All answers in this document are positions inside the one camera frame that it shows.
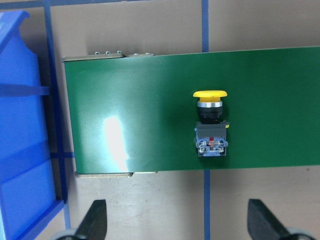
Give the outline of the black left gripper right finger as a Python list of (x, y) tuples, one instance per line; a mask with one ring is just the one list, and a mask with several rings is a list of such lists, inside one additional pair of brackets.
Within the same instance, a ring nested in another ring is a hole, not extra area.
[(247, 231), (252, 240), (284, 240), (291, 234), (260, 199), (249, 199)]

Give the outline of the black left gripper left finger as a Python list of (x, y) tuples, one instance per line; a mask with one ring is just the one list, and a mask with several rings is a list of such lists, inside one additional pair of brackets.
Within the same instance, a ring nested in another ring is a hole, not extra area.
[(73, 236), (77, 240), (104, 240), (106, 235), (106, 200), (94, 200)]

